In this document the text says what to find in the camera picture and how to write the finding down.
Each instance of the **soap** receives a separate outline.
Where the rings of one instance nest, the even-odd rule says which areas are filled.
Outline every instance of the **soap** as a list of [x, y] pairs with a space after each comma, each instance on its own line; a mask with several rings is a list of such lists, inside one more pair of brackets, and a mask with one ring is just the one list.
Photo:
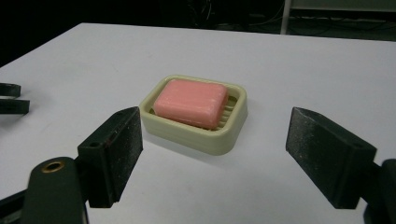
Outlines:
[[227, 100], [224, 85], [173, 79], [163, 88], [153, 109], [159, 117], [213, 130], [219, 125]]

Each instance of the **cream soap dish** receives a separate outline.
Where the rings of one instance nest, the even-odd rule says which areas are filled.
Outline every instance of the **cream soap dish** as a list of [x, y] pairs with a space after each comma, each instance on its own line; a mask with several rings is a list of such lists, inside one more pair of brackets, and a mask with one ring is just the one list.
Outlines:
[[[228, 97], [220, 114], [217, 127], [209, 130], [156, 115], [154, 104], [167, 84], [172, 80], [215, 83], [226, 87]], [[210, 155], [223, 155], [233, 149], [239, 132], [248, 116], [247, 93], [242, 87], [186, 76], [170, 76], [161, 80], [143, 100], [139, 108], [140, 116], [148, 133]]]

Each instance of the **dark background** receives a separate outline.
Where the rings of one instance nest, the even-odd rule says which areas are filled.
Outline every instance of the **dark background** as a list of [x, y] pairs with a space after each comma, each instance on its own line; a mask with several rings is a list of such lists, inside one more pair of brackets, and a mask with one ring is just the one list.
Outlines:
[[[219, 24], [230, 23], [237, 24], [240, 27], [238, 31], [254, 32], [249, 30], [249, 24], [273, 20], [280, 22], [284, 5], [284, 0], [208, 2], [209, 0], [3, 0], [0, 2], [0, 67], [82, 22], [199, 29], [217, 29]], [[302, 10], [302, 13], [312, 16], [309, 14], [313, 12]], [[359, 12], [342, 13], [342, 17], [358, 18], [361, 15]]]

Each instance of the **screw hole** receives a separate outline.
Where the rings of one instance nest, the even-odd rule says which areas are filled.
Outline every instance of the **screw hole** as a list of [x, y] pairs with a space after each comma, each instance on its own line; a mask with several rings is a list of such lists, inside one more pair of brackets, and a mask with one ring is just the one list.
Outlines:
[[54, 172], [61, 170], [62, 168], [64, 168], [63, 161], [53, 161], [53, 162], [47, 164], [46, 166], [44, 166], [41, 169], [41, 172], [43, 172], [45, 174], [54, 173]]

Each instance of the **white table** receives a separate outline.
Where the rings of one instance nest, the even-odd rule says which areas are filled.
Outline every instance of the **white table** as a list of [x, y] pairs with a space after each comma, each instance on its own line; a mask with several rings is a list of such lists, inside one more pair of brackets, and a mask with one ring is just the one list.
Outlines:
[[293, 106], [317, 111], [396, 158], [396, 43], [81, 24], [0, 68], [31, 100], [0, 116], [0, 198], [23, 190], [50, 158], [77, 146], [114, 112], [139, 105], [173, 74], [247, 90], [235, 147], [213, 157], [150, 135], [121, 201], [88, 209], [100, 223], [362, 223], [335, 210], [285, 150]]

